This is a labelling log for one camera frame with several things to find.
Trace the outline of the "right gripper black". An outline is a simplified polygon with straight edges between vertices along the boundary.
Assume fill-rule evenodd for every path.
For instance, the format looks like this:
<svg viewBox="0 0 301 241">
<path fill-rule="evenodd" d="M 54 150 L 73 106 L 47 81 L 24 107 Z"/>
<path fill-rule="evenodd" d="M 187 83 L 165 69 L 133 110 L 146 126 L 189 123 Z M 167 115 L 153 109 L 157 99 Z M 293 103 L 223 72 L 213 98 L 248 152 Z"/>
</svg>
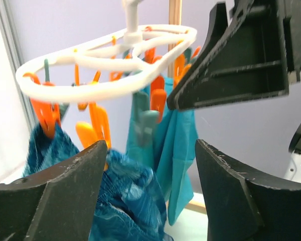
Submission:
<svg viewBox="0 0 301 241">
<path fill-rule="evenodd" d="M 287 95 L 300 82 L 301 1 L 224 2 L 209 14 L 197 60 L 169 95 L 171 110 Z"/>
</svg>

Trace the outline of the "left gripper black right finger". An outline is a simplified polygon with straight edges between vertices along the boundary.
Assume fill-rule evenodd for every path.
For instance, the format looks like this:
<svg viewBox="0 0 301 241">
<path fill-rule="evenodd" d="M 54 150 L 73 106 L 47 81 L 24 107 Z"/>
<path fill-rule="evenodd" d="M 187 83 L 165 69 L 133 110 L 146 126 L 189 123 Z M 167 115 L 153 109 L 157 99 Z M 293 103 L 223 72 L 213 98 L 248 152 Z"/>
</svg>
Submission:
<svg viewBox="0 0 301 241">
<path fill-rule="evenodd" d="M 301 183 L 195 144 L 208 240 L 301 240 Z"/>
</svg>

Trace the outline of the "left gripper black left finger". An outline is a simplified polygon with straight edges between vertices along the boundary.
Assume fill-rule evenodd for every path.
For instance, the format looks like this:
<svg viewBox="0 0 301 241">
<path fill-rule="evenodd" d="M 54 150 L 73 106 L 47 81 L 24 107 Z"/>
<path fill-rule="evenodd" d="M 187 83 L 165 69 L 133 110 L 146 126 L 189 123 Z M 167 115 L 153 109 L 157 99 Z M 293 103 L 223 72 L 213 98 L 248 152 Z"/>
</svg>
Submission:
<svg viewBox="0 0 301 241">
<path fill-rule="evenodd" d="M 0 240 L 88 240 L 107 145 L 0 184 Z"/>
</svg>

